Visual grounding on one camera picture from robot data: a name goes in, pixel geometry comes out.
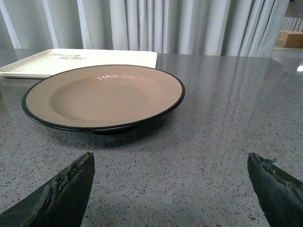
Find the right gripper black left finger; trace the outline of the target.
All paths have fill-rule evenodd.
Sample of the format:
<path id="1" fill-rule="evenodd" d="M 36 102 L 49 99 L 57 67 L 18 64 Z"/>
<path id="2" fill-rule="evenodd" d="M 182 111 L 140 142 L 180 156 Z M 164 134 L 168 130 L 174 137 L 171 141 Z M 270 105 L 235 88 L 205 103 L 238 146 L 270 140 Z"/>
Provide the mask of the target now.
<path id="1" fill-rule="evenodd" d="M 95 173 L 87 152 L 25 199 L 0 215 L 2 227 L 79 227 Z"/>

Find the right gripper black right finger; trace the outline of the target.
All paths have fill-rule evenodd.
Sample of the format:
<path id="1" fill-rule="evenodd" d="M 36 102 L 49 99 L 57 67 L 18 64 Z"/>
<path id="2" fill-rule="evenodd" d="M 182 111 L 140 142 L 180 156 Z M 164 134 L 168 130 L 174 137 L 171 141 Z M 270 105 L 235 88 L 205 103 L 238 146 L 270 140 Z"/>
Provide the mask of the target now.
<path id="1" fill-rule="evenodd" d="M 249 153 L 248 173 L 259 205 L 270 226 L 301 227 L 303 183 L 273 163 Z"/>

